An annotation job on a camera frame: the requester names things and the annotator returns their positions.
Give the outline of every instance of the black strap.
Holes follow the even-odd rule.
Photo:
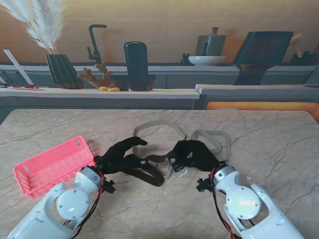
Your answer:
[[[121,172],[137,177],[153,186],[160,187],[164,182],[163,175],[152,165],[146,163],[140,167],[146,174],[138,169],[122,169]]]

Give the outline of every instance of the black clip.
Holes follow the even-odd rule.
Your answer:
[[[103,189],[102,192],[107,192],[107,193],[114,193],[115,192],[115,188],[113,187],[113,185],[115,184],[114,181],[104,181],[104,184],[101,186],[101,188]]]
[[[200,178],[197,182],[199,183],[199,185],[196,188],[200,193],[204,192],[205,190],[208,190],[211,193],[213,192],[210,178],[206,178],[205,180],[202,180]]]

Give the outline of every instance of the gray pitcher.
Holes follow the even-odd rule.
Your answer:
[[[219,27],[212,27],[213,32],[211,35],[198,36],[196,45],[196,56],[200,56],[203,53],[204,44],[207,41],[208,46],[206,50],[207,56],[220,56],[224,46],[226,35],[218,35],[217,31]]]

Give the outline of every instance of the white bowl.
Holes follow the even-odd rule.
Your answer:
[[[195,66],[215,66],[223,63],[226,56],[189,56],[188,59]]]

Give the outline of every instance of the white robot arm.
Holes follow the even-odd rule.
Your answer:
[[[197,189],[212,191],[215,186],[216,190],[226,194],[224,210],[243,239],[304,239],[260,185],[252,184],[250,188],[241,186],[238,178],[238,171],[223,164],[214,171],[213,184],[210,179],[200,179]],[[246,228],[241,220],[257,217],[262,203],[268,207],[268,216],[253,227]]]
[[[89,210],[89,195],[101,187],[101,176],[93,167],[84,167],[76,173],[75,183],[53,187],[42,200],[13,229],[8,239],[70,239]],[[106,190],[114,192],[113,182]],[[62,224],[50,211],[55,205],[58,214],[68,220]]]
[[[285,214],[276,206],[267,192],[257,184],[249,187],[239,185],[239,172],[223,164],[214,171],[211,180],[199,180],[197,189],[218,190],[226,194],[224,210],[243,239],[304,239]],[[89,195],[100,189],[113,193],[113,182],[107,182],[94,167],[84,167],[76,174],[75,183],[66,188],[56,185],[23,218],[8,236],[8,239],[70,239],[89,211]],[[258,216],[261,204],[268,207],[269,214],[261,222],[246,228],[241,220]],[[55,205],[58,214],[67,220],[64,224],[50,211]]]

